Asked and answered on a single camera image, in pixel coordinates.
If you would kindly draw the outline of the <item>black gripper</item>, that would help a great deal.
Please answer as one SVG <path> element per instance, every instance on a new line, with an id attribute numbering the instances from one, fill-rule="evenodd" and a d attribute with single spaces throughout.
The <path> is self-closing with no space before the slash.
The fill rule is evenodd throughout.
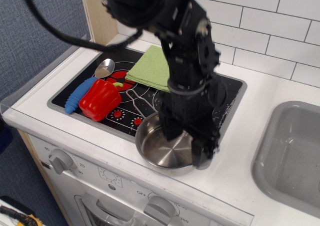
<path id="1" fill-rule="evenodd" d="M 220 132 L 213 120 L 214 109 L 225 104 L 227 86 L 219 78 L 201 81 L 185 88 L 168 80 L 169 93 L 160 95 L 160 125 L 167 141 L 186 131 L 191 137 L 192 165 L 208 168 L 218 148 Z"/>

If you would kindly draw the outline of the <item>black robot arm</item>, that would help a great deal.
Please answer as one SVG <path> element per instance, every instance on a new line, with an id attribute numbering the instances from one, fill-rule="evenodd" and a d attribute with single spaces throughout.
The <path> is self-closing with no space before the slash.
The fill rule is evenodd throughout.
<path id="1" fill-rule="evenodd" d="M 215 73 L 220 55 L 212 42 L 205 10 L 195 0 L 105 0 L 108 13 L 125 26 L 159 38 L 168 63 L 168 92 L 158 112 L 167 140 L 192 136 L 192 164 L 207 168 L 220 133 L 213 111 L 224 103 L 223 82 Z"/>

